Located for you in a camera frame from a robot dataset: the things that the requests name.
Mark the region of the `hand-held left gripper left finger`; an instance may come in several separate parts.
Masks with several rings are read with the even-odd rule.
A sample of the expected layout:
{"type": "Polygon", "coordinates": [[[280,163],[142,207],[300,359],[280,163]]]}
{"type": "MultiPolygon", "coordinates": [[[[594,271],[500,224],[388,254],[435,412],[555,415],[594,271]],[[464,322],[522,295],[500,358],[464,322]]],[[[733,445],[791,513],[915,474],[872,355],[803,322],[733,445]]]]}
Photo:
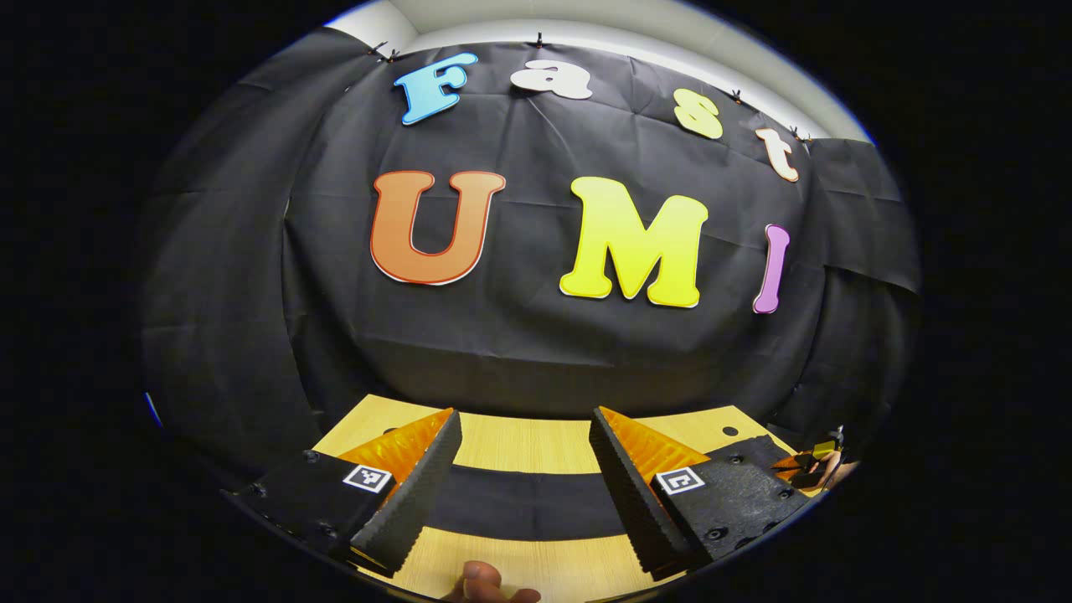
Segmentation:
{"type": "Polygon", "coordinates": [[[227,497],[306,549],[390,579],[425,529],[461,441],[458,412],[445,409],[341,455],[302,451],[227,497]]]}

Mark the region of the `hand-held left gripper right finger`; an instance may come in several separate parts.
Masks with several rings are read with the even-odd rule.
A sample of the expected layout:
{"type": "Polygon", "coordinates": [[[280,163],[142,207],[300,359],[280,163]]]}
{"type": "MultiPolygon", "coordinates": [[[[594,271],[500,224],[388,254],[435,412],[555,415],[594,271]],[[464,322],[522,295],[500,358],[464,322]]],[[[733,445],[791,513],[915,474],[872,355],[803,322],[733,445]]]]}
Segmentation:
{"type": "Polygon", "coordinates": [[[600,407],[590,446],[641,569],[670,577],[719,561],[787,523],[815,490],[775,476],[793,456],[769,436],[709,453],[600,407]]]}

